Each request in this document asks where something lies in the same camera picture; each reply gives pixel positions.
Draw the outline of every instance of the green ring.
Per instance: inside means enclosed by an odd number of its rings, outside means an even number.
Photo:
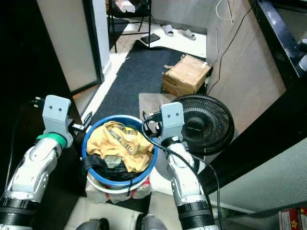
[[[62,149],[64,149],[67,146],[67,140],[64,137],[62,137],[60,134],[47,133],[47,134],[39,135],[36,139],[40,140],[43,138],[54,139],[56,142],[58,142],[62,146]]]

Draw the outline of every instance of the blue bucket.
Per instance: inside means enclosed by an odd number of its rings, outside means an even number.
[[[99,126],[102,126],[104,123],[109,122],[109,121],[117,121],[120,123],[123,123],[125,126],[133,128],[138,130],[139,132],[142,132],[142,121],[136,117],[133,116],[129,116],[129,115],[114,115],[114,116],[108,116],[104,119],[101,119],[100,121],[96,122],[92,128],[89,130],[89,132],[85,135],[85,138],[83,140],[83,144],[82,144],[82,157],[86,157],[87,156],[87,152],[86,152],[86,145],[87,145],[87,141],[90,138],[92,132]],[[152,169],[154,168],[154,165],[156,164],[157,161],[157,156],[158,156],[158,149],[155,146],[154,147],[154,151],[153,151],[153,157],[152,157],[152,161],[150,163],[150,165],[147,167],[147,169],[138,177],[134,178],[132,180],[132,184],[136,184],[138,182],[140,182],[141,180],[143,180],[145,177],[149,176],[150,172],[152,171]],[[88,172],[90,174],[92,174],[94,176],[95,179],[97,179],[99,182],[105,184],[105,185],[109,185],[112,188],[115,188],[118,186],[118,189],[123,188],[123,187],[129,187],[131,186],[131,181],[111,181],[108,180],[102,176],[100,176],[98,173],[95,172],[95,170],[93,170],[92,168],[90,168],[88,170]]]

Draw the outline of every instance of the dark gray rug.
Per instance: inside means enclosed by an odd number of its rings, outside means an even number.
[[[167,71],[164,65],[175,65],[183,54],[165,47],[148,48],[141,41],[136,41],[93,116],[92,124],[110,115],[139,117],[139,93],[161,93],[161,74]]]
[[[114,19],[114,23],[127,23],[128,21],[126,20],[122,20],[122,19]],[[120,34],[123,33],[123,31],[126,29],[128,24],[116,24],[114,25],[114,29],[115,29],[115,33],[118,35],[115,35],[115,39],[113,39],[113,35],[112,35],[112,24],[110,24],[110,33],[109,33],[109,48],[111,50],[111,48],[113,47],[113,45],[115,44],[115,42],[117,42],[117,40],[120,37]]]

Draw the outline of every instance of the black fan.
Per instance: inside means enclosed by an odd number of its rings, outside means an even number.
[[[178,97],[174,102],[183,105],[185,124],[181,134],[192,154],[211,155],[229,145],[235,125],[223,103],[197,94]]]

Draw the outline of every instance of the yellow cloth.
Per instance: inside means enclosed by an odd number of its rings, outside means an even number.
[[[87,141],[88,154],[122,158],[128,172],[143,172],[151,162],[154,146],[143,135],[122,123],[109,121],[96,128]]]

